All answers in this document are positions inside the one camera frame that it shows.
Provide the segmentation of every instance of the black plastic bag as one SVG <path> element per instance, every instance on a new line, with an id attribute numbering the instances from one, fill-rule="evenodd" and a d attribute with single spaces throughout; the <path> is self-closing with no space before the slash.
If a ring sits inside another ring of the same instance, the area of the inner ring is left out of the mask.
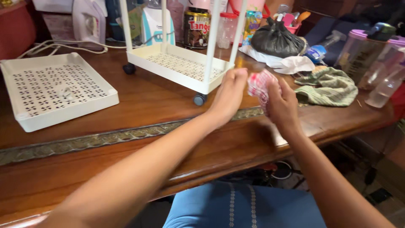
<path id="1" fill-rule="evenodd" d="M 275 22 L 268 17 L 267 23 L 252 37 L 251 46 L 256 51 L 280 58 L 297 56 L 302 51 L 305 42 L 288 31 L 284 22 Z"/>

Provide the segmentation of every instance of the white cart leg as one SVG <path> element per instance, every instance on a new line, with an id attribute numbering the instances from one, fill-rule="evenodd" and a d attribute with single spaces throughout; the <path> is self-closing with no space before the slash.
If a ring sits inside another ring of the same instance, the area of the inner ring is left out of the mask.
<path id="1" fill-rule="evenodd" d="M 243 25 L 244 25 L 243 23 L 246 18 L 246 8 L 247 8 L 247 0 L 243 0 L 242 8 L 239 13 L 238 25 L 236 26 L 236 33 L 235 33 L 235 38 L 233 40 L 232 51 L 230 53 L 229 66 L 227 68 L 230 68 L 230 66 L 232 66 L 235 63 L 236 53 L 238 52 L 239 40 L 241 39 L 241 34 L 243 31 Z"/>
<path id="2" fill-rule="evenodd" d="M 120 0 L 119 4 L 121 6 L 121 21 L 122 27 L 124 28 L 125 44 L 127 47 L 127 52 L 130 52 L 132 51 L 132 39 L 131 39 L 131 30 L 129 28 L 129 18 L 126 0 Z"/>
<path id="3" fill-rule="evenodd" d="M 212 59 L 214 58 L 215 44 L 217 42 L 218 23 L 220 21 L 220 0 L 214 0 L 213 12 L 211 12 L 211 25 L 208 36 L 207 62 L 204 72 L 204 86 L 209 85 L 209 76 L 211 74 Z"/>
<path id="4" fill-rule="evenodd" d="M 162 45 L 160 46 L 160 51 L 162 53 L 167 52 L 167 20 L 166 20 L 166 0 L 162 0 Z"/>

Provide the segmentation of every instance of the white rolling cart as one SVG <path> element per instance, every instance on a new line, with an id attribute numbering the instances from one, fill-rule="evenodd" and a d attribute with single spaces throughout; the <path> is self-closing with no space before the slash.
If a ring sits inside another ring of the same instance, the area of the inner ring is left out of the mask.
<path id="1" fill-rule="evenodd" d="M 122 23 L 127 47 L 128 64 L 123 66 L 125 73 L 132 74 L 135 67 L 141 67 L 197 92 L 196 105 L 203 105 L 213 89 L 221 84 L 228 69 L 234 67 L 240 35 L 234 36 L 229 62 L 214 58 L 218 23 L 220 18 L 220 0 L 214 0 L 211 13 L 207 54 L 201 54 L 167 42 L 167 24 L 162 20 L 163 42 L 151 46 L 132 48 L 126 0 L 120 0 Z M 238 19 L 236 34 L 241 34 L 246 14 L 247 0 L 243 0 Z M 162 0 L 162 9 L 166 9 L 166 0 Z"/>

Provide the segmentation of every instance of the cart wheel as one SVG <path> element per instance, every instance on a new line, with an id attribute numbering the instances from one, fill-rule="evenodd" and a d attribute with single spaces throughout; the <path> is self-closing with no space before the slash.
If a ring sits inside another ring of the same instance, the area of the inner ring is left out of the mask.
<path id="1" fill-rule="evenodd" d="M 207 101 L 207 95 L 197 92 L 193 98 L 194 104 L 202 106 Z"/>
<path id="2" fill-rule="evenodd" d="M 128 75 L 135 73 L 136 67 L 132 63 L 128 63 L 127 65 L 122 66 L 124 72 Z"/>

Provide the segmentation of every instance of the orange utensil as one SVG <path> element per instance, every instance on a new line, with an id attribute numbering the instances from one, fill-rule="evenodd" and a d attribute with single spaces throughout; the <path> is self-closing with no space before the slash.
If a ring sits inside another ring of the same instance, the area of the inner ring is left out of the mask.
<path id="1" fill-rule="evenodd" d="M 297 18 L 296 24 L 300 24 L 303 20 L 307 19 L 311 15 L 310 12 L 305 11 Z"/>

